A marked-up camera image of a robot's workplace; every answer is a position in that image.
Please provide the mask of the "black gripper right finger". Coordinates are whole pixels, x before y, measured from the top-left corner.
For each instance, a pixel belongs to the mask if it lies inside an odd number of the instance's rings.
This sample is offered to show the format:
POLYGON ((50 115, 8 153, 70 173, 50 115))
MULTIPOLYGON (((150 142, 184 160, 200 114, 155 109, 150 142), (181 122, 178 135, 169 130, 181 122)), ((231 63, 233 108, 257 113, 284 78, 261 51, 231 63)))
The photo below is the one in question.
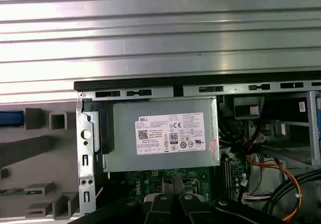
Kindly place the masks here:
POLYGON ((282 220, 229 199, 208 204, 200 195, 186 193, 182 178, 173 177, 174 193, 190 223, 283 223, 282 220))

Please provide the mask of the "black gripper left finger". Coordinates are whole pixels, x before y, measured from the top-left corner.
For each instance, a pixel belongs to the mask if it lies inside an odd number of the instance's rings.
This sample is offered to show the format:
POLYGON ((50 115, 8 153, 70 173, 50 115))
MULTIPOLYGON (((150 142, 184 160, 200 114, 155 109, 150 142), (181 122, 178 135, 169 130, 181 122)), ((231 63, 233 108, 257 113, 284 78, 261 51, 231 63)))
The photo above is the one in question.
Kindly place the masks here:
POLYGON ((144 202, 125 197, 85 214, 71 223, 171 223, 176 177, 163 177, 163 192, 146 196, 144 202))

